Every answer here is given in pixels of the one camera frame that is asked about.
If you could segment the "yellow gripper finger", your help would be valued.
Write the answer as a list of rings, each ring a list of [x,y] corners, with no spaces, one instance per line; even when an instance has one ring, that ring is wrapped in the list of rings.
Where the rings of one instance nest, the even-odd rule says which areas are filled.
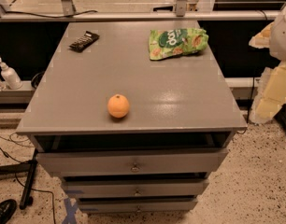
[[[249,45],[257,49],[269,48],[272,25],[273,23],[269,23],[260,33],[253,36],[249,42]]]
[[[251,106],[250,121],[263,124],[274,118],[286,104],[286,62],[276,68],[266,67],[259,80],[258,92]]]

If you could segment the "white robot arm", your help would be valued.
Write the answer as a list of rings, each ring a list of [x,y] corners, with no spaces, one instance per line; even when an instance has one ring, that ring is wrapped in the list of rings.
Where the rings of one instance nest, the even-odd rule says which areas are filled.
[[[276,68],[266,67],[263,71],[251,106],[250,121],[266,123],[286,104],[286,5],[249,45],[257,49],[269,48],[269,54],[279,60]]]

